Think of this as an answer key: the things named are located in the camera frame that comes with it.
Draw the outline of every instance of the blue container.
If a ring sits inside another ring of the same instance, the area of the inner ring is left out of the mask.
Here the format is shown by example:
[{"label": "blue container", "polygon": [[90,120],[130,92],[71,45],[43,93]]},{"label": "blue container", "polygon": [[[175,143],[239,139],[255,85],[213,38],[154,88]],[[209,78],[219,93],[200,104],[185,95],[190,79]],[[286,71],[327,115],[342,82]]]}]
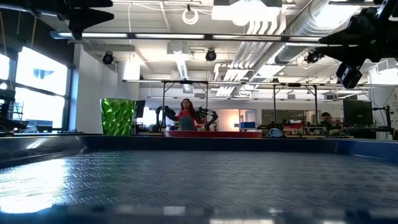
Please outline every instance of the blue container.
[{"label": "blue container", "polygon": [[241,128],[255,128],[256,122],[241,122]]}]

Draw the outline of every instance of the person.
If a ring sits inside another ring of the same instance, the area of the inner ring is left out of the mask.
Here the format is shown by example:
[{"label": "person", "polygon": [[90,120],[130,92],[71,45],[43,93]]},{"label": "person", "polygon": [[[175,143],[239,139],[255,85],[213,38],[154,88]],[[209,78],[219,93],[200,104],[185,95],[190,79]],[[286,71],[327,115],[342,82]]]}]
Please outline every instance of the person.
[{"label": "person", "polygon": [[192,102],[189,99],[183,99],[180,106],[181,111],[176,117],[174,117],[174,121],[179,121],[179,130],[196,131],[195,121],[198,124],[203,124],[203,120],[197,116]]},{"label": "person", "polygon": [[321,114],[321,118],[322,118],[322,123],[327,124],[327,126],[329,126],[328,133],[327,134],[331,134],[331,135],[338,135],[339,132],[342,129],[342,126],[340,125],[340,123],[334,122],[333,118],[331,117],[330,113],[328,112],[324,112]]},{"label": "person", "polygon": [[323,122],[326,122],[326,123],[329,123],[329,124],[332,123],[330,113],[328,113],[328,112],[323,112],[321,114],[321,118],[322,118]]}]

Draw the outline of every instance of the green vase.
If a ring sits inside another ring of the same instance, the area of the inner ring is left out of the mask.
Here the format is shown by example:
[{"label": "green vase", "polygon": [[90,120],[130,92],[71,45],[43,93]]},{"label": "green vase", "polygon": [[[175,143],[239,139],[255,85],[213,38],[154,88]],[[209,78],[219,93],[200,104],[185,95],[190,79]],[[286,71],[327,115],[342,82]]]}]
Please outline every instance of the green vase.
[{"label": "green vase", "polygon": [[125,99],[101,99],[104,135],[129,136],[136,102]]}]

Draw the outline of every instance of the woman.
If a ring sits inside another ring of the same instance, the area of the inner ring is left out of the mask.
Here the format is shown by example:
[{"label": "woman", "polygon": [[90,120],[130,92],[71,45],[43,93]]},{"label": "woman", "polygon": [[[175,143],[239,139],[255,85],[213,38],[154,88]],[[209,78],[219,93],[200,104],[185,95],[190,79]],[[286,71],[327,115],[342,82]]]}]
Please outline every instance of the woman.
[{"label": "woman", "polygon": [[195,122],[203,124],[203,120],[199,119],[192,102],[189,99],[184,99],[181,102],[181,111],[174,117],[174,121],[179,121],[180,131],[196,131]]}]

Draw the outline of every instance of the floor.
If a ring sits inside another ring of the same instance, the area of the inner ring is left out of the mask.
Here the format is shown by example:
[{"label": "floor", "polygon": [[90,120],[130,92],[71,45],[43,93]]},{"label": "floor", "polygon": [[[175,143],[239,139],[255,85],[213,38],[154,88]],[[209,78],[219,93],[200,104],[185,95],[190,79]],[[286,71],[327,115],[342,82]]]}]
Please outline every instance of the floor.
[{"label": "floor", "polygon": [[0,170],[0,210],[53,204],[398,208],[398,166],[335,154],[116,151]]}]

